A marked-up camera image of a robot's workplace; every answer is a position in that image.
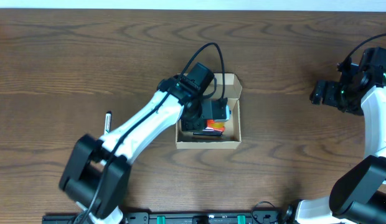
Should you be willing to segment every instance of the open box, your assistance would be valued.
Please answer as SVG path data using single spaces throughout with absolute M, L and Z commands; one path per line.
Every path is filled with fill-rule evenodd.
M 217 91 L 211 99 L 219 99 L 222 94 L 222 74 L 214 74 L 217 79 Z M 204 95 L 212 93 L 214 81 L 208 86 Z M 225 95 L 228 98 L 230 119 L 225 123 L 225 131 L 221 138 L 209 136 L 193 136 L 192 132 L 182 132 L 181 121 L 176 124 L 176 148 L 177 149 L 236 149 L 242 142 L 240 133 L 240 104 L 238 99 L 242 92 L 242 85 L 235 74 L 225 74 Z

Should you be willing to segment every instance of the wooden tabletop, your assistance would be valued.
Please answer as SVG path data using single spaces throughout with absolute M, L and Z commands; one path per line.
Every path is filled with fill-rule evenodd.
M 383 32 L 386 13 L 1 9 L 0 223 L 79 211 L 58 189 L 75 141 L 100 137 L 108 110 L 113 127 L 127 121 L 213 41 L 243 85 L 241 145 L 177 150 L 167 129 L 135 162 L 124 207 L 248 210 L 328 195 L 362 160 L 364 118 L 309 94 Z M 214 48 L 197 61 L 220 71 Z

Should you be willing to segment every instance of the wooden table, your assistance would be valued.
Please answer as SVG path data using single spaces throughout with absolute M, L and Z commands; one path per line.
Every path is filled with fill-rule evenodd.
M 216 42 L 243 85 L 237 150 L 177 150 L 174 128 L 139 156 L 125 207 L 248 210 L 330 193 L 361 161 L 364 119 L 309 94 L 386 13 L 0 10 L 0 223 L 79 209 L 58 189 L 75 141 L 114 127 Z M 386 47 L 386 38 L 367 47 Z M 354 56 L 359 62 L 361 53 Z M 219 72 L 216 50 L 197 59 Z

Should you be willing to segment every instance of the white marker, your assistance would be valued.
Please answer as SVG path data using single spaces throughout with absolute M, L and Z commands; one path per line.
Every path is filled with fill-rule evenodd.
M 111 127 L 111 111 L 107 111 L 105 120 L 105 134 L 110 132 Z

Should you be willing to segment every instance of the white background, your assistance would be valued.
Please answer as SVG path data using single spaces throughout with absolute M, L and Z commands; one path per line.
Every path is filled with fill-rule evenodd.
M 386 12 L 386 0 L 0 0 L 0 7 Z

